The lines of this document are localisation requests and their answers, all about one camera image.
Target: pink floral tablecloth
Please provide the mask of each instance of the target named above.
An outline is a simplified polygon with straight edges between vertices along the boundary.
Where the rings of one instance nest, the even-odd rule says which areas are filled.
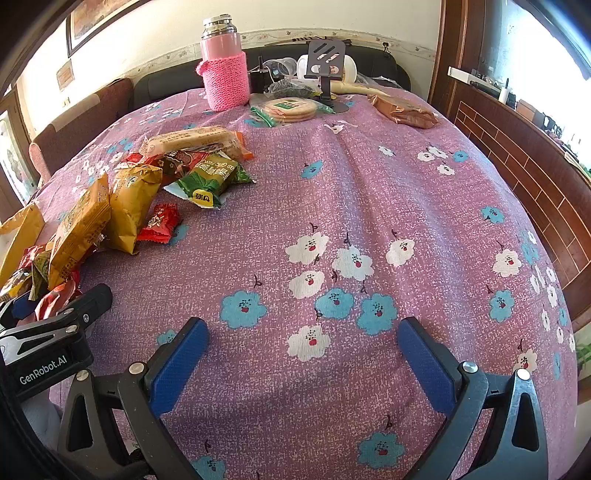
[[[144,136],[223,125],[255,154],[244,166],[257,183],[230,188],[220,210],[158,194],[184,219],[170,245],[86,261],[83,288],[104,282],[114,296],[90,338],[94,373],[148,359],[201,317],[210,345],[163,421],[204,480],[398,479],[443,422],[396,343],[413,315],[459,360],[532,372],[558,478],[573,439],[574,339],[525,211],[443,117],[420,130],[363,96],[341,100],[347,113],[266,128],[248,107],[213,113],[191,90],[121,118],[54,175],[35,200],[41,240]],[[52,399],[63,404],[68,386]]]

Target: brown chair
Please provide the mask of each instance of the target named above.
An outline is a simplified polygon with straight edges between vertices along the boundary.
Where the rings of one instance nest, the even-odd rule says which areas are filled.
[[[133,90],[130,79],[114,80],[70,107],[33,139],[29,155],[43,183],[128,112]]]

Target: pink knitted sleeve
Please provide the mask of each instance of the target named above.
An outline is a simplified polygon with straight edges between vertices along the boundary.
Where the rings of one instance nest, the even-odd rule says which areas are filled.
[[[248,102],[250,88],[246,71],[246,54],[204,60],[197,66],[203,77],[209,107],[220,112]]]

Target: picture frame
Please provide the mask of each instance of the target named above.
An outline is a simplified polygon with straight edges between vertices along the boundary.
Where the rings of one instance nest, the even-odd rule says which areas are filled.
[[[68,58],[97,33],[150,0],[83,0],[66,17]]]

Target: metal screw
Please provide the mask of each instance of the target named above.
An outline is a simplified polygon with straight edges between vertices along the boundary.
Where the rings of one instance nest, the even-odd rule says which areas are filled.
[[[469,374],[475,374],[478,372],[478,365],[474,362],[464,362],[462,363],[462,368],[464,369],[464,372]]]
[[[522,379],[522,380],[525,380],[525,381],[527,381],[527,380],[529,380],[529,379],[531,378],[531,375],[530,375],[530,373],[529,373],[529,372],[528,372],[528,371],[527,371],[525,368],[520,368],[520,369],[517,371],[517,376],[518,376],[520,379]]]
[[[77,374],[76,374],[76,379],[79,381],[83,381],[86,380],[88,378],[88,370],[80,370]]]
[[[144,364],[142,364],[140,362],[136,362],[136,363],[131,364],[129,366],[129,373],[132,375],[140,374],[143,371],[144,371]]]

